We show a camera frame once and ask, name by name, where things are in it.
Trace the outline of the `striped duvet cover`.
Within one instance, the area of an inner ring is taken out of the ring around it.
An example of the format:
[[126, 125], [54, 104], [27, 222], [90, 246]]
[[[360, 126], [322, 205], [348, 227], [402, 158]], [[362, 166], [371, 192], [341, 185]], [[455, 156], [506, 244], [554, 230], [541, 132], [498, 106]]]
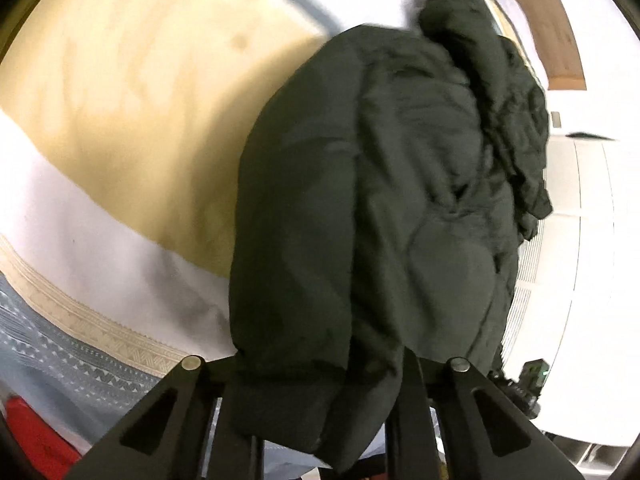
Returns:
[[[86, 452], [180, 356], [232, 351], [236, 177], [330, 37], [423, 0], [39, 0], [1, 64], [1, 388]], [[516, 0], [483, 0], [537, 84]]]

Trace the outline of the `red object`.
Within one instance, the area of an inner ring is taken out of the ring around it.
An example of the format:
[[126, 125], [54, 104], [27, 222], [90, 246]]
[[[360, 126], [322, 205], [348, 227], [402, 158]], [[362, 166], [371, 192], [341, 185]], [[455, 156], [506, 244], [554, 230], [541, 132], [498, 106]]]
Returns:
[[81, 454], [49, 426], [20, 396], [4, 404], [9, 435], [30, 466], [45, 479], [63, 479]]

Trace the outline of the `wooden headboard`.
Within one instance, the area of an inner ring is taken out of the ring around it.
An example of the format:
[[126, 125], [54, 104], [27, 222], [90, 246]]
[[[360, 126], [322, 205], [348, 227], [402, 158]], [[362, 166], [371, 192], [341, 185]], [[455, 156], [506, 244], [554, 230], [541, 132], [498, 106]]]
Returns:
[[548, 89], [586, 91], [577, 42], [561, 0], [516, 0], [524, 11]]

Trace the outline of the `black puffer jacket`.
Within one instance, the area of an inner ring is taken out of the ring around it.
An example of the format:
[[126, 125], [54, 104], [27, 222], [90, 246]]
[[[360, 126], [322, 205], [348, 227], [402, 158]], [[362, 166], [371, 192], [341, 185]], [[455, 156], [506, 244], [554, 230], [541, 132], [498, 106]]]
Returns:
[[544, 92], [483, 0], [361, 25], [266, 104], [240, 160], [235, 422], [344, 470], [407, 352], [488, 370], [518, 248], [552, 206]]

